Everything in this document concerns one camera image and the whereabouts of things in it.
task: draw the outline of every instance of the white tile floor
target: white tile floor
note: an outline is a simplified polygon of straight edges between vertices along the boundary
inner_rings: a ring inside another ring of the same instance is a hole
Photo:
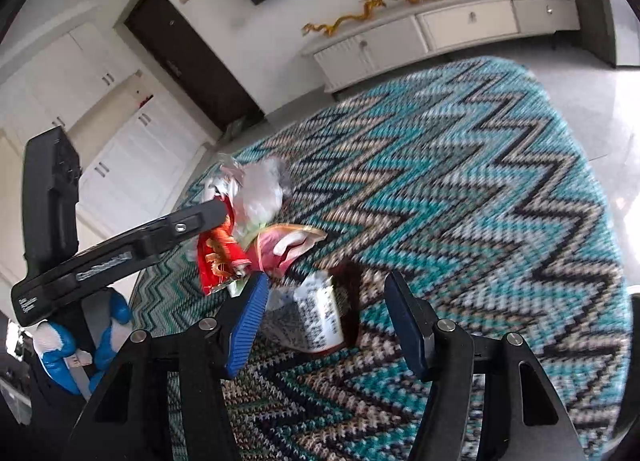
[[[523,64],[548,91],[609,199],[627,282],[640,284],[640,69],[612,69],[569,44],[560,43],[553,50],[548,38],[480,46],[451,57],[458,60],[486,54]],[[434,64],[433,60],[425,61],[411,66],[411,71]],[[303,120],[320,107],[317,96],[307,105],[300,102],[286,115],[287,123]],[[234,152],[275,131],[276,127],[265,122],[216,150]]]

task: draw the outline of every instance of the dark brown door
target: dark brown door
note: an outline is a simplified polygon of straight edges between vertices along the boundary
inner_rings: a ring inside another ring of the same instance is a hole
[[[263,118],[258,105],[168,0],[140,0],[125,25],[221,130],[239,118],[249,124]]]

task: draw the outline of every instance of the teal patterned rug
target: teal patterned rug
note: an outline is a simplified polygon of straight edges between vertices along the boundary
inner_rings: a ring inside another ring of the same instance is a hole
[[[344,257],[364,269],[360,344],[322,359],[258,335],[225,399],[245,459],[407,459],[429,394],[402,358],[383,280],[397,268],[440,317],[526,337],[585,453],[615,423],[631,331],[607,203],[544,89],[513,62],[477,58],[391,80],[240,152],[289,162],[278,220],[327,239],[289,270],[301,281]],[[202,189],[194,182],[184,204]],[[220,304],[184,249],[140,278],[136,323],[179,332]],[[478,448],[482,377],[463,459]],[[175,380],[174,454],[186,456]]]

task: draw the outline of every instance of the black handheld device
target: black handheld device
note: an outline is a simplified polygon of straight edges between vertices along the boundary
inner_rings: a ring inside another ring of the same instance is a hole
[[[157,263],[163,252],[179,242],[222,224],[226,207],[219,200],[211,200],[143,224],[76,255],[80,175],[78,153],[62,128],[28,141],[22,179],[28,271],[25,279],[12,288],[11,298],[20,325],[27,327],[49,319],[67,328],[79,349],[93,354],[99,340],[95,330],[109,319],[108,314],[102,314],[108,304],[97,300],[109,297],[108,286]],[[70,366],[70,370],[88,398],[88,378],[95,374],[95,367]]]

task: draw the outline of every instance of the trash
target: trash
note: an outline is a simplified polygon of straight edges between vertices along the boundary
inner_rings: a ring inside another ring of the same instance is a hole
[[[251,260],[232,237],[234,211],[228,198],[225,222],[217,228],[202,232],[198,237],[197,260],[200,282],[205,295],[222,289],[226,283],[244,277],[250,269]]]
[[[359,266],[344,261],[329,271],[312,273],[300,285],[273,288],[261,333],[282,346],[314,355],[355,345],[361,274]]]
[[[199,201],[217,197],[225,202],[228,213],[222,226],[185,244],[186,257],[197,261],[202,290],[209,295],[249,272],[251,260],[244,249],[280,210],[291,186],[286,165],[279,158],[243,167],[226,154],[218,155],[204,184]],[[284,251],[290,254],[287,247]]]
[[[246,253],[253,269],[281,279],[293,261],[325,238],[312,226],[277,224],[260,229]]]

